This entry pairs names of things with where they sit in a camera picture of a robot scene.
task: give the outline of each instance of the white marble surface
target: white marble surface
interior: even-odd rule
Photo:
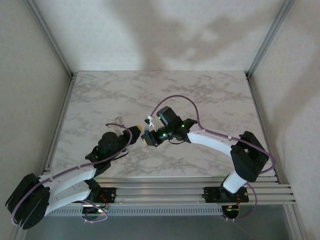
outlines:
[[[242,71],[81,71],[77,75],[52,168],[83,161],[97,145],[105,126],[123,116],[127,127],[141,125],[165,97],[181,94],[195,101],[200,121],[208,129],[238,136],[253,132],[265,142]],[[170,106],[182,119],[196,119],[193,106],[174,98]],[[101,177],[226,176],[232,160],[214,149],[168,142],[146,147],[139,140],[129,155],[112,163]],[[274,171],[267,173],[273,176]]]

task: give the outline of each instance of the white wall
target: white wall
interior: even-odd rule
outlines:
[[[68,77],[22,0],[0,7],[0,239],[9,238],[5,202],[22,177],[39,173]]]
[[[320,1],[297,0],[254,75],[271,145],[320,239]]]
[[[37,0],[74,72],[246,70],[283,0]]]

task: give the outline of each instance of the marble tabletop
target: marble tabletop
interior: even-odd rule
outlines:
[[[52,170],[82,162],[103,133],[111,130],[105,124],[116,117],[123,116],[127,127],[147,127],[145,117],[162,99],[175,94],[196,103],[207,129],[232,136],[248,130],[266,146],[243,71],[80,71]],[[182,119],[196,119],[193,106],[183,98],[172,98],[162,106],[171,107]],[[197,144],[146,147],[138,140],[128,149],[129,154],[100,177],[224,177],[234,169],[228,156]]]

